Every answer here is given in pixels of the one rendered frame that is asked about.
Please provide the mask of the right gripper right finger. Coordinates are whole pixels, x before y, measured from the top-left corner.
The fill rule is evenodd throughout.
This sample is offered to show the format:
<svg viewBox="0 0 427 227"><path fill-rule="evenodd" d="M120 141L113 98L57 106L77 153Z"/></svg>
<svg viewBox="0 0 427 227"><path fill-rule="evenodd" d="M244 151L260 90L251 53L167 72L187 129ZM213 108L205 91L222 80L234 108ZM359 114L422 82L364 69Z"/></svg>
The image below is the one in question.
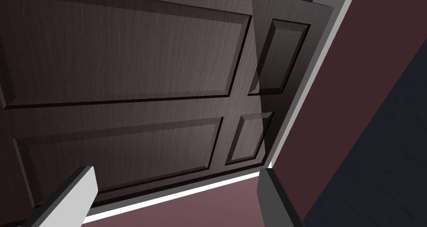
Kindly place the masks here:
<svg viewBox="0 0 427 227"><path fill-rule="evenodd" d="M264 227L304 227L300 216L272 168L260 169L257 197Z"/></svg>

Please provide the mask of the dark brown panelled door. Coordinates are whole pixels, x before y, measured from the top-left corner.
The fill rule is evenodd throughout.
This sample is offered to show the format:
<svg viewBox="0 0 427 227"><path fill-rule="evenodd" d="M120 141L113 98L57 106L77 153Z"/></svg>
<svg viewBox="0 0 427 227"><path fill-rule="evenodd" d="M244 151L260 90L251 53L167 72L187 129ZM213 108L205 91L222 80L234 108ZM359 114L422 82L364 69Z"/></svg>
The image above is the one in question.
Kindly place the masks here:
<svg viewBox="0 0 427 227"><path fill-rule="evenodd" d="M303 0L0 0L0 227L267 166L332 15Z"/></svg>

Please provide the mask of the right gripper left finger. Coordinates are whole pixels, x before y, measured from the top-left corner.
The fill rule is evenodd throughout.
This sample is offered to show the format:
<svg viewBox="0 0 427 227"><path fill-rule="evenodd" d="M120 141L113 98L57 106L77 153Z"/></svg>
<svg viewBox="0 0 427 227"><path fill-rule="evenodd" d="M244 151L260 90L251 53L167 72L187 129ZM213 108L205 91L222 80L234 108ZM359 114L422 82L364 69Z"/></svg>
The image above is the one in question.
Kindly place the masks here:
<svg viewBox="0 0 427 227"><path fill-rule="evenodd" d="M81 227L97 193L93 166L80 166L20 227Z"/></svg>

